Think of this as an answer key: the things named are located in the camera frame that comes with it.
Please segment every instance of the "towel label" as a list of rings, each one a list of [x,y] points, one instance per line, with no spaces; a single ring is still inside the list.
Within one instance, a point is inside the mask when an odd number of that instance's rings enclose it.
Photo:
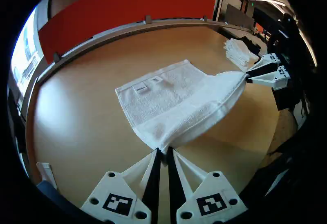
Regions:
[[[154,76],[154,77],[152,77],[152,78],[150,78],[150,79],[148,79],[148,80],[150,80],[150,81],[153,82],[153,83],[159,83],[159,82],[162,81],[162,78],[159,77],[159,76]]]
[[[142,92],[148,90],[148,88],[146,87],[146,85],[143,82],[140,82],[138,84],[135,84],[133,86],[133,88],[136,91],[136,93],[142,93]]]

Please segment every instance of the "stack of towels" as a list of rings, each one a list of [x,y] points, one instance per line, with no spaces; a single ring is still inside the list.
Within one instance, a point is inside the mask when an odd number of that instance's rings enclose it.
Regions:
[[[227,40],[224,49],[226,50],[226,57],[237,65],[243,72],[248,70],[249,62],[259,60],[259,57],[253,54],[241,40],[233,38]]]

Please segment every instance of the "red wall panel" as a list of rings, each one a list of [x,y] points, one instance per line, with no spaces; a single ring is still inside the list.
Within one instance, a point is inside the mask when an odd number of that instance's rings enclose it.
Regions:
[[[51,18],[39,31],[48,63],[102,31],[160,18],[212,18],[215,0],[79,0]]]

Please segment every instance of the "white towel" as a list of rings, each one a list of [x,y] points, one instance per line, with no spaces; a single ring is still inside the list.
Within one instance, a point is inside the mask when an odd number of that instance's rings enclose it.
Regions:
[[[210,76],[184,60],[127,83],[116,93],[136,135],[165,153],[168,146],[182,146],[221,120],[244,87],[242,72]]]
[[[226,57],[237,65],[243,72],[248,70],[250,60],[253,62],[259,60],[259,57],[252,53],[241,40],[233,38],[227,40],[224,49],[226,50]]]

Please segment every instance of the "table surface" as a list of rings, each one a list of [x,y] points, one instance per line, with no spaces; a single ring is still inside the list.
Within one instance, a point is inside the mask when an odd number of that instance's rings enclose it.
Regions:
[[[88,52],[47,80],[35,108],[34,149],[37,161],[52,166],[59,191],[81,207],[106,171],[123,172],[151,152],[129,125],[115,88],[184,59],[211,75],[238,71],[226,58],[226,40],[207,27],[141,33]],[[271,89],[247,84],[225,118],[177,150],[207,172],[221,170],[239,193],[265,156],[277,120]],[[168,221],[162,166],[159,223]]]

